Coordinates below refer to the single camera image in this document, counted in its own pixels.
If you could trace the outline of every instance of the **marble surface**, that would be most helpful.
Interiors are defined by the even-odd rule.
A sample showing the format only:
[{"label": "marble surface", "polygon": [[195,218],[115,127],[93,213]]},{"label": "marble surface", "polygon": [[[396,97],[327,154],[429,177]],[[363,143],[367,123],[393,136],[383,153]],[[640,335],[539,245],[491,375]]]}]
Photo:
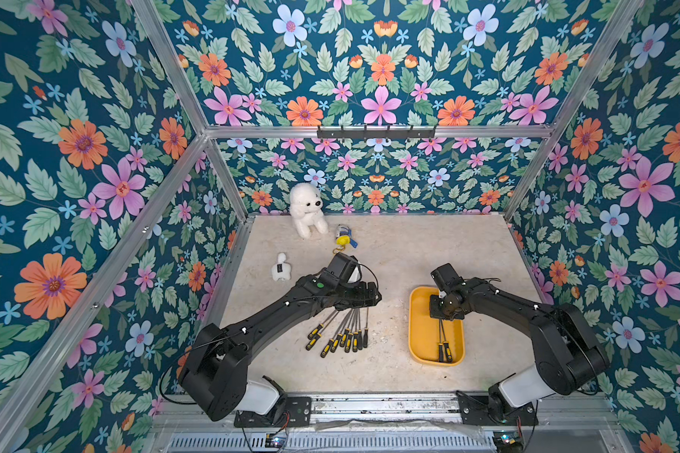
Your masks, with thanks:
[{"label": "marble surface", "polygon": [[[259,216],[242,257],[221,326],[259,311],[285,294],[303,275],[317,273],[332,259],[338,223],[352,228],[350,249],[378,276],[383,300],[370,310],[370,345],[357,353],[338,349],[320,357],[306,335],[330,310],[296,325],[267,346],[249,366],[249,377],[267,375],[286,391],[452,391],[486,390],[534,362],[531,341],[482,314],[463,321],[466,355],[455,367],[422,365],[408,350],[408,298],[419,285],[434,285],[430,272],[450,262],[464,277],[498,277],[495,285],[539,301],[515,240],[500,215],[329,215],[330,234],[312,230],[299,238],[288,216]],[[274,282],[270,268],[285,252],[292,279]],[[340,314],[328,328],[334,333]]]}]

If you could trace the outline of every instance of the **plastic tray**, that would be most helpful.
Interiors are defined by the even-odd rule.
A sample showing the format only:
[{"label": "plastic tray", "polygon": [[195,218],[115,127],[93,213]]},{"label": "plastic tray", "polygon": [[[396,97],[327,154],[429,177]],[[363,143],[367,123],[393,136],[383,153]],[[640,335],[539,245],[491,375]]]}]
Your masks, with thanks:
[{"label": "plastic tray", "polygon": [[446,333],[453,356],[452,363],[438,361],[438,320],[433,319],[428,310],[431,295],[438,295],[438,288],[419,286],[410,294],[410,317],[408,321],[408,347],[410,354],[418,362],[426,365],[453,367],[463,361],[463,321],[444,321]]}]

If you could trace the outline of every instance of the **stuffed toy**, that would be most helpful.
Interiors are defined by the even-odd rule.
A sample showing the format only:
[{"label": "stuffed toy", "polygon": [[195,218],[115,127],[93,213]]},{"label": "stuffed toy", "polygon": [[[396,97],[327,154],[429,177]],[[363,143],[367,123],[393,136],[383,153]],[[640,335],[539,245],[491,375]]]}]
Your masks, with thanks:
[{"label": "stuffed toy", "polygon": [[328,223],[323,215],[323,200],[320,190],[309,183],[300,183],[290,190],[290,215],[303,239],[309,239],[309,226],[314,225],[317,232],[327,234]]}]

